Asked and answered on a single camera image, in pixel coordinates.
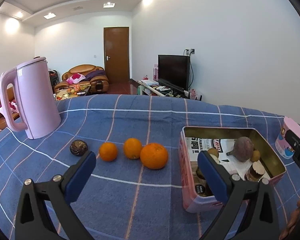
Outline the brown wooden door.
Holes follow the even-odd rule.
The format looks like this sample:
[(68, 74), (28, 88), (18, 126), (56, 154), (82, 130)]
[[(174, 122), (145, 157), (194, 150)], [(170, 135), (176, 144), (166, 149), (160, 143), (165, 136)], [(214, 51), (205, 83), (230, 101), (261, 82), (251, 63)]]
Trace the brown wooden door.
[(104, 67), (110, 84), (129, 81), (129, 28), (104, 28)]

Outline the pink electric kettle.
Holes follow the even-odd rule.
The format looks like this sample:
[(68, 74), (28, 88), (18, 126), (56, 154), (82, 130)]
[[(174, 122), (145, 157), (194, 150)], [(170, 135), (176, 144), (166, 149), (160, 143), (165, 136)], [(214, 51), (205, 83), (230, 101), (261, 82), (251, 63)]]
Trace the pink electric kettle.
[[(7, 86), (12, 85), (20, 121), (14, 121)], [(7, 127), (29, 139), (52, 133), (61, 123), (45, 57), (21, 63), (0, 76), (0, 102)]]

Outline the cluttered coffee table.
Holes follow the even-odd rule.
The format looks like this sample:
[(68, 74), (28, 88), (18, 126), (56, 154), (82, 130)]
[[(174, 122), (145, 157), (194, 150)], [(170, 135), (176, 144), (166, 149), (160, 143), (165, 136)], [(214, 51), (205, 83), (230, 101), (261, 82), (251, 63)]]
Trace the cluttered coffee table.
[(68, 88), (62, 88), (55, 93), (55, 100), (61, 101), (79, 96), (86, 96), (90, 90), (91, 85), (74, 85)]

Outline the purple round passion fruit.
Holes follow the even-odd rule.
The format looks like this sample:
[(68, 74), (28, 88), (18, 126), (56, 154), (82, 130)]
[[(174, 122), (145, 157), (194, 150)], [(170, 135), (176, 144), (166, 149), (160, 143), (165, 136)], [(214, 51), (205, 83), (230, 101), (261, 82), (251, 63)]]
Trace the purple round passion fruit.
[(254, 151), (253, 142), (248, 137), (240, 137), (235, 140), (234, 148), (228, 152), (227, 156), (234, 156), (238, 161), (245, 162), (249, 160)]

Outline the black television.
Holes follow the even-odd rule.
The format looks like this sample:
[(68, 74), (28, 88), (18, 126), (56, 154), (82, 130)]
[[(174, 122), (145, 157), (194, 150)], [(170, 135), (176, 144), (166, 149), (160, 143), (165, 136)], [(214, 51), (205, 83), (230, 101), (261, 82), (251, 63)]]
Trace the black television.
[(190, 57), (158, 55), (158, 81), (176, 89), (187, 90), (190, 84)]

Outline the pink cartoon cup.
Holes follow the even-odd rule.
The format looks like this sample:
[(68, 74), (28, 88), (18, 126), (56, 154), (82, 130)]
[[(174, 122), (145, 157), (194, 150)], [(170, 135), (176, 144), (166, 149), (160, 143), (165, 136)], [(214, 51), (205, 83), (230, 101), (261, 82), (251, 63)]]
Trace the pink cartoon cup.
[(292, 118), (285, 116), (280, 133), (275, 141), (275, 147), (278, 153), (285, 159), (292, 158), (295, 152), (292, 137), (300, 139), (300, 125)]

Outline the stack of brown round cakes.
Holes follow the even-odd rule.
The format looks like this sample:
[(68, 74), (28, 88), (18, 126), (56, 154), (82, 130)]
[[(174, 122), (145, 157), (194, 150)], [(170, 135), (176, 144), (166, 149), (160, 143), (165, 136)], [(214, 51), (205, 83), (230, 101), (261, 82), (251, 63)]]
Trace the stack of brown round cakes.
[(259, 162), (253, 162), (244, 175), (245, 180), (258, 182), (265, 174), (266, 170)]

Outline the black chair with clothes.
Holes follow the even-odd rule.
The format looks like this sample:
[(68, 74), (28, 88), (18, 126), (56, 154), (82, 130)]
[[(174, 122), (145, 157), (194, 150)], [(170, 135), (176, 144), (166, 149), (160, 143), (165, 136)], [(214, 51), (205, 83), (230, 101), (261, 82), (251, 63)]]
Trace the black chair with clothes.
[(49, 77), (51, 82), (51, 87), (54, 90), (54, 87), (59, 84), (59, 76), (56, 70), (49, 70)]

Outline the pink metal tin box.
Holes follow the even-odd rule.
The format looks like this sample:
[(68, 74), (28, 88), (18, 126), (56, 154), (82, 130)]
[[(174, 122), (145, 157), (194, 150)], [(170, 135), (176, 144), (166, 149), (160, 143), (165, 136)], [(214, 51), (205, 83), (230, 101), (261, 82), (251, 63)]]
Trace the pink metal tin box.
[[(256, 161), (239, 161), (230, 152), (238, 139), (252, 142), (260, 153)], [(261, 169), (261, 176), (276, 185), (286, 168), (266, 139), (254, 128), (185, 126), (179, 144), (183, 207), (189, 213), (220, 208), (232, 191), (232, 179), (246, 180), (249, 168)]]

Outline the white tv stand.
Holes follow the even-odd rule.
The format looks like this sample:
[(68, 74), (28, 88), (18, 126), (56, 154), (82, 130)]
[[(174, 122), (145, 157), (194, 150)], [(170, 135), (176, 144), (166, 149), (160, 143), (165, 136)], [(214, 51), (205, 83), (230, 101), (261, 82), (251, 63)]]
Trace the white tv stand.
[(138, 81), (137, 94), (203, 101), (203, 96), (197, 94), (194, 90), (185, 91), (185, 90), (178, 90), (167, 86), (161, 86), (157, 81), (153, 81), (153, 80)]

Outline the dark wrinkled passion fruit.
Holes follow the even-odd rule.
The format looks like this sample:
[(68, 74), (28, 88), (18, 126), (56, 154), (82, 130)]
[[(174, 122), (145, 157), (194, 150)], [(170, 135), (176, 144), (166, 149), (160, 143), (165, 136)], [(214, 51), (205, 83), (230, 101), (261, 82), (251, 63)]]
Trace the dark wrinkled passion fruit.
[(69, 149), (72, 155), (81, 157), (88, 151), (88, 145), (85, 141), (74, 140)]

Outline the blue plaid tablecloth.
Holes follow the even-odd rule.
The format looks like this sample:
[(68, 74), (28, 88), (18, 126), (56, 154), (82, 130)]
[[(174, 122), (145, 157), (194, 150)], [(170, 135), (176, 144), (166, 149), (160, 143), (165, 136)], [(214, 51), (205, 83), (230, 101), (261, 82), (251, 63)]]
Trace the blue plaid tablecloth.
[(83, 140), (97, 152), (118, 150), (96, 167), (72, 207), (95, 239), (198, 239), (215, 212), (188, 213), (181, 196), (178, 147), (185, 126), (254, 128), (271, 145), (283, 116), (256, 109), (159, 96), (102, 94), (56, 101), (61, 123), (48, 135), (0, 132), (0, 230), (14, 239), (23, 182), (63, 174), (78, 158), (70, 145)]

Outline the small orange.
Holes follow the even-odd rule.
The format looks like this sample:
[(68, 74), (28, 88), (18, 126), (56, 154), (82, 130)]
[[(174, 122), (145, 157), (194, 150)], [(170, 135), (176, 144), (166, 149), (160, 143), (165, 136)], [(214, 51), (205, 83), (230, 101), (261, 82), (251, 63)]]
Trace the small orange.
[(143, 146), (139, 139), (129, 138), (123, 145), (123, 152), (128, 159), (139, 159)]
[(104, 142), (100, 146), (98, 152), (100, 158), (106, 162), (114, 161), (118, 155), (117, 146), (112, 142)]

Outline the large orange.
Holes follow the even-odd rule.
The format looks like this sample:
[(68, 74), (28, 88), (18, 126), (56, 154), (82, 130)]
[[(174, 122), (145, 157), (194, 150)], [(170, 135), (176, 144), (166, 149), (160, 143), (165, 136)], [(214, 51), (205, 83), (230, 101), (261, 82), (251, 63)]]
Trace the large orange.
[(168, 151), (161, 144), (150, 143), (142, 148), (140, 160), (146, 168), (159, 170), (168, 162)]

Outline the brown leather sofa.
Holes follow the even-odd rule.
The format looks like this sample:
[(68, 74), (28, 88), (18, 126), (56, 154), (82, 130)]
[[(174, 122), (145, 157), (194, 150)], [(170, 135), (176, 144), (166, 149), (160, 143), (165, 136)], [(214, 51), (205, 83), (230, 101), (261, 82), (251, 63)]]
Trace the brown leather sofa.
[(54, 92), (74, 85), (90, 85), (92, 94), (105, 93), (109, 89), (106, 71), (92, 64), (77, 65), (62, 75), (62, 81), (55, 85)]

